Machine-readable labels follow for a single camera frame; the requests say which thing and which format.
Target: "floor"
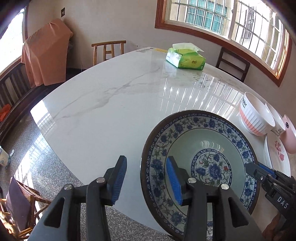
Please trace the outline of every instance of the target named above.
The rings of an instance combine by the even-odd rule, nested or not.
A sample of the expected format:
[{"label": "floor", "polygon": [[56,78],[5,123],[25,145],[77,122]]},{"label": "floor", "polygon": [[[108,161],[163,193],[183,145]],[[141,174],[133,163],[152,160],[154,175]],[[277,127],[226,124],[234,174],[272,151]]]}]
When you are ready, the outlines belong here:
[{"label": "floor", "polygon": [[[0,186],[4,196],[14,175],[49,200],[53,200],[67,183],[82,185],[50,148],[30,113],[8,134],[2,147],[7,153],[14,150],[10,166],[0,167]],[[171,240],[169,236],[128,218],[112,207],[106,207],[106,213],[112,240]],[[81,240],[86,240],[85,205],[81,208]]]}]

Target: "glossy tabletop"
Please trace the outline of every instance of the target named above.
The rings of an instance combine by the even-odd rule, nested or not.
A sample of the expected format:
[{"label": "glossy tabletop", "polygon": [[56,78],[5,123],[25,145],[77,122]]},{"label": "glossy tabletop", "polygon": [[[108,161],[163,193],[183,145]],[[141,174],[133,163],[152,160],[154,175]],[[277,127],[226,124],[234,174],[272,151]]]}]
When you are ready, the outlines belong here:
[{"label": "glossy tabletop", "polygon": [[[218,114],[242,131],[265,164],[264,137],[247,132],[239,117],[244,92],[265,100],[211,65],[203,71],[177,69],[165,57],[158,49],[145,48],[112,58],[68,80],[31,110],[53,151],[84,184],[103,176],[125,155],[128,168],[114,208],[164,233],[148,210],[140,183],[144,144],[162,119],[190,109]],[[264,194],[261,188],[252,214],[261,230],[277,211]]]}]

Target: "blue floral plate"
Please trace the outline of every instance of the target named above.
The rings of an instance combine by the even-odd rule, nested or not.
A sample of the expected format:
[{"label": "blue floral plate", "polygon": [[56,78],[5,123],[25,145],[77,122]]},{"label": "blue floral plate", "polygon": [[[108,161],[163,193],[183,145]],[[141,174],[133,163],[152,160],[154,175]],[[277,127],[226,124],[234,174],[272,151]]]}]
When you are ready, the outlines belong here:
[{"label": "blue floral plate", "polygon": [[[244,164],[255,162],[246,137],[226,119],[201,110],[186,110],[161,121],[149,135],[142,153],[141,185],[147,206],[169,234],[182,239],[188,207],[177,204],[166,173],[166,158],[207,185],[227,183],[252,213],[260,184]],[[212,205],[207,206],[207,239],[213,236]]]}]

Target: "metal screw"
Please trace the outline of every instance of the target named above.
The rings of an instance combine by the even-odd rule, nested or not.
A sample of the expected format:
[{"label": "metal screw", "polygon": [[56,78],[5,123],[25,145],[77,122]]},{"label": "metal screw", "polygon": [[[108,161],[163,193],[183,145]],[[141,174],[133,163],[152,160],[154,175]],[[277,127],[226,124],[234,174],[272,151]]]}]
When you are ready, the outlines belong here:
[{"label": "metal screw", "polygon": [[64,189],[65,190],[70,190],[70,189],[72,189],[72,184],[66,184],[65,186],[64,186]]},{"label": "metal screw", "polygon": [[196,179],[194,177],[188,178],[189,183],[196,183]]},{"label": "metal screw", "polygon": [[99,178],[97,178],[96,181],[97,181],[97,183],[104,183],[106,181],[106,179],[103,177],[99,177]]},{"label": "metal screw", "polygon": [[226,183],[223,183],[223,184],[221,184],[221,188],[223,190],[227,190],[227,189],[229,189],[229,186]]}]

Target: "blue gripper pad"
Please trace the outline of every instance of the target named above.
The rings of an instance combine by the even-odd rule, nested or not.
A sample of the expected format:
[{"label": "blue gripper pad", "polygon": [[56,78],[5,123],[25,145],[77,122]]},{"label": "blue gripper pad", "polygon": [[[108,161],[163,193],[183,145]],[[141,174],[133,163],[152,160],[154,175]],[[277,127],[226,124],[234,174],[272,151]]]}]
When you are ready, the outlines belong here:
[{"label": "blue gripper pad", "polygon": [[176,172],[173,168],[171,159],[169,157],[167,158],[166,170],[168,173],[168,177],[170,179],[170,185],[172,186],[172,190],[174,192],[175,199],[178,202],[178,204],[181,205],[183,202],[182,192],[181,192],[181,184],[177,178]]},{"label": "blue gripper pad", "polygon": [[273,170],[271,170],[270,168],[268,168],[267,166],[261,164],[261,163],[258,163],[258,166],[261,167],[262,169],[264,169],[266,172],[268,172],[270,175],[272,175],[272,177],[276,178],[276,175],[274,173]]},{"label": "blue gripper pad", "polygon": [[121,191],[121,187],[123,184],[123,180],[124,177],[126,175],[126,168],[127,168],[127,160],[125,156],[120,156],[117,164],[115,166],[114,172],[117,174],[116,175],[116,179],[113,183],[112,186],[112,197],[111,197],[111,202],[113,203],[113,205],[115,204],[115,202],[118,200],[119,198],[119,194]]}]

